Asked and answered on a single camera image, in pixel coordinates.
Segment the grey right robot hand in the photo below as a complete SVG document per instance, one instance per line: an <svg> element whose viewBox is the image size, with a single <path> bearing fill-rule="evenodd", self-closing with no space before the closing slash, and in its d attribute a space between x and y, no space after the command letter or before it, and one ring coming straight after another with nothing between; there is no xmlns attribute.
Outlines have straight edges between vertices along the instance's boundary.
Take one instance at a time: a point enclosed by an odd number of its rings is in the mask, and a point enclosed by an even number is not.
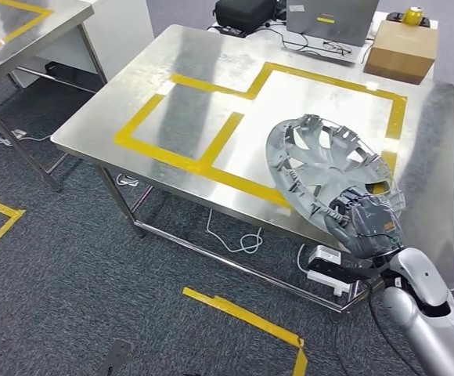
<svg viewBox="0 0 454 376"><path fill-rule="evenodd" d="M403 231L389 201L357 187L344 190L329 206L345 215L324 216L328 232L357 259L372 259L403 249Z"/></svg>

